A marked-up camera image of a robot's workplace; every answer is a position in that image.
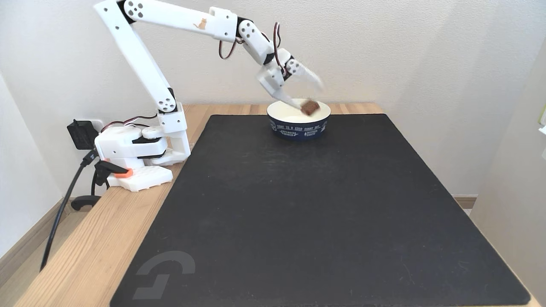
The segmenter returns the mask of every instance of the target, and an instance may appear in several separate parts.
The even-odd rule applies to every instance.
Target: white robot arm
[[[301,75],[322,86],[315,73],[298,62],[287,50],[277,50],[274,42],[263,35],[251,20],[229,10],[211,7],[207,14],[156,0],[106,0],[94,8],[154,100],[159,119],[159,126],[156,127],[142,131],[135,127],[113,127],[96,138],[95,144],[101,159],[123,168],[172,165],[184,161],[190,154],[182,105],[176,101],[173,89],[133,30],[131,24],[136,21],[156,23],[204,34],[223,42],[242,44],[261,66],[257,74],[260,84],[272,97],[295,108],[299,109],[300,105],[282,88],[288,78]],[[170,137],[172,149],[167,148],[164,137]],[[113,177],[109,178],[110,185],[127,188],[117,181]]]

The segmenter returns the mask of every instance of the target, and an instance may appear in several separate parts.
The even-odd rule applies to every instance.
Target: cable
[[[281,65],[281,61],[278,60],[278,53],[277,48],[281,45],[281,35],[279,32],[279,29],[281,28],[281,25],[278,22],[275,22],[275,26],[273,27],[273,49],[275,50],[275,60],[277,61],[277,65],[281,68],[281,73],[283,76],[286,75],[286,70]]]
[[[235,46],[237,46],[237,41],[236,40],[233,41],[232,49],[229,50],[228,56],[224,57],[222,55],[222,41],[220,41],[220,43],[218,45],[218,54],[220,55],[220,58],[223,59],[223,60],[229,59],[229,57],[232,56],[232,53],[235,50]]]
[[[100,132],[101,132],[101,133],[104,132],[106,129],[110,128],[110,126],[115,125],[115,124],[119,124],[119,123],[120,123],[120,124],[123,124],[124,126],[126,126],[126,125],[128,125],[129,123],[132,123],[132,122],[134,122],[134,121],[137,120],[137,119],[151,120],[151,119],[154,119],[154,118],[156,118],[156,117],[157,117],[157,114],[156,114],[156,115],[153,115],[153,116],[142,116],[142,115],[139,115],[139,116],[135,116],[135,117],[130,118],[130,119],[125,120],[125,121],[113,121],[113,122],[111,122],[111,123],[108,123],[106,126],[104,126],[104,128],[102,128],[102,129],[100,130]],[[149,127],[148,125],[143,125],[143,124],[141,124],[141,123],[136,123],[136,124],[134,124],[134,125]]]
[[[91,195],[95,195],[95,186],[97,185],[97,169],[93,173],[93,179],[91,180]]]
[[[265,35],[265,33],[264,33],[264,32],[260,32],[260,33],[261,33],[261,34],[262,34],[262,35],[263,35],[263,36],[265,37],[265,39],[267,39],[267,40],[268,40],[268,42],[270,42],[270,40],[269,40],[269,37],[268,37],[267,35]]]
[[[51,227],[51,232],[49,233],[48,243],[45,245],[45,251],[44,251],[44,257],[41,259],[41,265],[40,265],[40,271],[42,271],[45,267],[45,265],[48,263],[49,258],[49,252],[51,251],[51,244],[53,243],[53,238],[55,237],[55,232],[57,232],[57,227],[59,226],[59,221],[61,220],[61,215],[64,211],[64,207],[68,203],[68,199],[70,199],[70,195],[72,194],[72,190],[74,189],[74,186],[76,185],[76,181],[80,177],[81,171],[91,164],[93,160],[98,156],[98,153],[95,149],[88,152],[85,157],[82,159],[80,163],[80,167],[78,168],[78,171],[74,175],[74,178],[72,179],[72,182],[70,183],[70,186],[68,187],[67,193],[63,198],[63,201],[61,202],[61,206],[59,207],[59,211],[57,211],[57,215],[55,216],[55,221],[53,222],[53,227]]]

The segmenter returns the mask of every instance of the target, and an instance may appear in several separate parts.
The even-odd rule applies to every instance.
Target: red wire
[[[277,61],[277,65],[281,68],[282,75],[286,75],[286,70],[281,65],[281,61],[278,60],[278,53],[277,48],[281,45],[281,36],[279,35],[279,29],[281,25],[278,22],[275,22],[275,26],[273,27],[273,48],[275,50],[275,60]]]
[[[229,57],[232,56],[233,50],[235,50],[235,46],[236,46],[236,45],[237,45],[237,40],[235,40],[235,41],[233,42],[232,49],[229,51],[228,56],[227,56],[227,57],[224,57],[224,56],[222,55],[222,41],[220,41],[220,44],[219,44],[219,46],[218,46],[218,54],[220,55],[220,58],[223,59],[223,60],[229,59]]]
[[[127,123],[131,122],[131,121],[134,121],[134,120],[137,120],[137,119],[145,119],[145,120],[151,120],[151,119],[154,119],[157,117],[157,114],[156,115],[153,115],[153,116],[135,116],[133,118],[130,118],[128,120],[125,120],[125,121],[113,121],[111,123],[108,123],[106,126],[104,126],[104,128],[102,128],[100,130],[100,132],[104,132],[107,128],[109,128],[110,126],[112,125],[115,125],[117,123],[121,123],[123,125],[126,125]],[[140,123],[136,123],[134,125],[138,125],[138,126],[145,126],[143,124],[140,124]]]
[[[129,125],[140,126],[140,127],[149,127],[148,125],[145,125],[143,123],[130,123]]]

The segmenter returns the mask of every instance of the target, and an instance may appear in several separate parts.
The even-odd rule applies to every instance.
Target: black mat
[[[387,116],[331,116],[305,143],[265,116],[213,116],[111,306],[529,299]]]

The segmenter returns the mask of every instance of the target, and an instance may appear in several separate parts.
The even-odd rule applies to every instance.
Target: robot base
[[[161,166],[144,166],[133,169],[133,175],[128,178],[116,178],[115,174],[108,176],[110,186],[121,186],[131,192],[158,186],[173,180],[170,169]]]

